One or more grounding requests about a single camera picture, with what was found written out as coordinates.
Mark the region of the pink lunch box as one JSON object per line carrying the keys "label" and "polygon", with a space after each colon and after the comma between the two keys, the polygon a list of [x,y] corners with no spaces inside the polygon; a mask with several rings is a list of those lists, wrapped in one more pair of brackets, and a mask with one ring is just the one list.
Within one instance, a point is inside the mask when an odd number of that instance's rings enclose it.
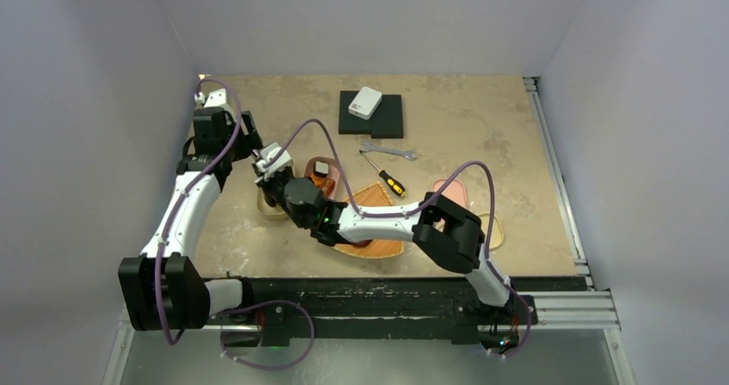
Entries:
{"label": "pink lunch box", "polygon": [[339,184],[340,184],[340,176],[341,176],[340,169],[337,167],[337,165],[335,163],[335,160],[333,158],[330,158],[330,157],[315,156],[315,157],[312,157],[311,159],[309,159],[308,162],[307,162],[307,164],[306,164],[306,166],[305,166],[305,169],[303,171],[303,177],[305,179],[308,179],[309,181],[311,181],[314,184],[314,186],[316,188],[318,188],[319,190],[321,190],[318,187],[318,181],[319,181],[319,178],[320,177],[315,176],[312,173],[312,169],[314,167],[315,161],[321,161],[321,162],[327,162],[328,163],[328,165],[329,165],[329,174],[328,174],[327,177],[335,180],[336,185],[335,185],[335,188],[334,188],[333,193],[328,198],[325,195],[324,195],[324,197],[327,198],[327,199],[334,199],[335,196],[336,196],[336,193],[337,193],[337,189],[338,189]]}

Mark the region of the beige lunch box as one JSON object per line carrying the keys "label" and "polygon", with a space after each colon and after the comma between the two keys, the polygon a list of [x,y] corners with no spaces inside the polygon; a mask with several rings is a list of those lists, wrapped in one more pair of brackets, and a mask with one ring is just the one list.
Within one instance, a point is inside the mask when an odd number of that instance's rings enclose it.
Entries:
{"label": "beige lunch box", "polygon": [[289,217],[280,206],[270,206],[265,199],[264,193],[259,189],[256,197],[256,210],[265,219],[272,221],[287,220]]}

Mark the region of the white black sushi piece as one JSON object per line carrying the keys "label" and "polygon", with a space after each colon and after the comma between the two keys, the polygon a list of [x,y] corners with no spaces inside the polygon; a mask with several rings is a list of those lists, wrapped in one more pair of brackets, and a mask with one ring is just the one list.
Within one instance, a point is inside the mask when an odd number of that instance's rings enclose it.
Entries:
{"label": "white black sushi piece", "polygon": [[329,165],[327,162],[315,161],[312,173],[315,176],[326,178],[329,174]]}

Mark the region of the dark red sausage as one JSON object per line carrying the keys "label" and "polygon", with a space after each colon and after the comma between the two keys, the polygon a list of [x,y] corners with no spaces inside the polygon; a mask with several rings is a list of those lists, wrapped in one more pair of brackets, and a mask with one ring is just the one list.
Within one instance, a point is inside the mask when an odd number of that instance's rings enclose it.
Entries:
{"label": "dark red sausage", "polygon": [[331,178],[320,177],[318,181],[318,187],[323,191],[324,195],[328,198],[334,191],[336,182]]}

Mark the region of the woven bamboo basket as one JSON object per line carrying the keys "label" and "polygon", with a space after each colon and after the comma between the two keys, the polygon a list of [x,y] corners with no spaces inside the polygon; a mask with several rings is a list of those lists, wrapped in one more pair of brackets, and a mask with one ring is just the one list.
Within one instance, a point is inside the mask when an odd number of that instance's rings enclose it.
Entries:
{"label": "woven bamboo basket", "polygon": [[[381,183],[372,183],[361,188],[353,194],[354,202],[362,207],[390,207],[394,205],[388,191]],[[403,241],[372,240],[372,243],[363,248],[353,247],[349,244],[337,244],[333,250],[355,258],[367,260],[381,260],[402,255],[405,251]]]}

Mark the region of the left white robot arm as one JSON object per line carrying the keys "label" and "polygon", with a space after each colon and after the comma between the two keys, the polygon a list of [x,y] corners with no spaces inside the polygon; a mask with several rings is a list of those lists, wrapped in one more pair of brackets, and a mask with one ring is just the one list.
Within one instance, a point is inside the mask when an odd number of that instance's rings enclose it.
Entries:
{"label": "left white robot arm", "polygon": [[233,162],[261,147],[251,112],[242,112],[239,120],[223,107],[194,112],[193,136],[183,144],[165,215],[142,252],[124,258],[118,268],[134,329],[200,329],[220,312],[236,324],[254,318],[256,301],[244,293],[240,278],[202,278],[192,258]]}

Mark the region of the dark red round food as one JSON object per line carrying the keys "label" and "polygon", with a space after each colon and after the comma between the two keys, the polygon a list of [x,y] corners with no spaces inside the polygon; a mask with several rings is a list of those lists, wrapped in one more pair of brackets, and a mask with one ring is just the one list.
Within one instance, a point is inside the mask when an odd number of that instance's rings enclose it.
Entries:
{"label": "dark red round food", "polygon": [[372,243],[372,240],[364,240],[359,242],[351,242],[350,245],[356,248],[365,248]]}

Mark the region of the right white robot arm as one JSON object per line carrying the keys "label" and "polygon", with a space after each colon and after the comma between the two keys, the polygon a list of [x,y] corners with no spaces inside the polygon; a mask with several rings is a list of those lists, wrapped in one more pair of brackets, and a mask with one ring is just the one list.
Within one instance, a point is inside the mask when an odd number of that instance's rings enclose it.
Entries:
{"label": "right white robot arm", "polygon": [[490,237],[480,217],[436,192],[401,206],[356,206],[327,198],[290,168],[268,173],[257,168],[256,185],[267,203],[280,206],[300,229],[323,245],[364,241],[414,243],[437,266],[462,274],[475,289],[485,316],[505,321],[517,308],[506,275],[490,260]]}

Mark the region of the beige lunch box lid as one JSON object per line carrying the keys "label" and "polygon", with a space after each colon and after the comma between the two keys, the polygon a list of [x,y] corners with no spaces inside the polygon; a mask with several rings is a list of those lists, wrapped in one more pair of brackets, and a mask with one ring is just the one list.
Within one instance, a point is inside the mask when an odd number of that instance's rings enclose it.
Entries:
{"label": "beige lunch box lid", "polygon": [[494,251],[498,249],[503,244],[505,239],[504,231],[499,218],[495,217],[494,219],[491,219],[489,213],[481,213],[479,214],[479,218],[481,219],[481,230],[483,231],[484,235],[489,235],[488,225],[490,222],[492,222],[492,227],[490,228],[491,233],[489,240],[489,250]]}

